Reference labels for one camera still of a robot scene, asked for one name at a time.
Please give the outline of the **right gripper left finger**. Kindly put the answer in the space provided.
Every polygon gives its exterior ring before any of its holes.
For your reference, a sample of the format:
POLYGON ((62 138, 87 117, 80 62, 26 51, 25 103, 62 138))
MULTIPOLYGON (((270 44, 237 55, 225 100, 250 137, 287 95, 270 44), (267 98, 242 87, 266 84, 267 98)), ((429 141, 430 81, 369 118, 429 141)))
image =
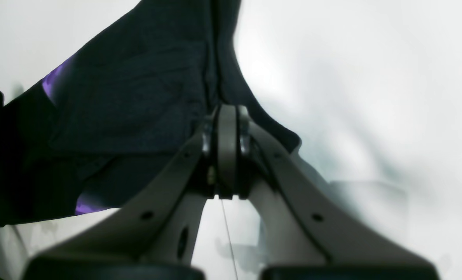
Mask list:
POLYGON ((124 207, 36 255, 27 273, 198 273, 190 266, 211 150, 199 127, 161 173, 124 207))

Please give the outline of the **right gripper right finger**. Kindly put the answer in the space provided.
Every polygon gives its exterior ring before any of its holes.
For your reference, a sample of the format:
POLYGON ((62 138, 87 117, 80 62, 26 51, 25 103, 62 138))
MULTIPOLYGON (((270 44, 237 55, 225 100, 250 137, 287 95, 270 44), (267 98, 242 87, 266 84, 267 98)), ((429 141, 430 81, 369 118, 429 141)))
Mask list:
POLYGON ((265 225, 266 273, 435 273, 331 202, 288 151, 250 119, 240 119, 242 190, 265 225))

